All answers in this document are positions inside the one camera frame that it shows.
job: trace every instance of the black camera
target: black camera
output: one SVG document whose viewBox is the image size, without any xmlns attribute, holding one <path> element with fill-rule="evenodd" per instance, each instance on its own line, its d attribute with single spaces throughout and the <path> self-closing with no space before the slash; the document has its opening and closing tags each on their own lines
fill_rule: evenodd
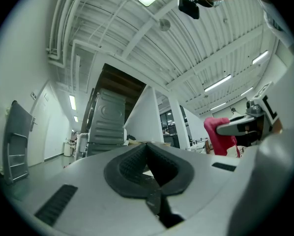
<svg viewBox="0 0 294 236">
<path fill-rule="evenodd" d="M 178 9 L 193 19 L 200 18 L 200 9 L 197 7 L 195 2 L 190 0 L 178 0 Z"/>
</svg>

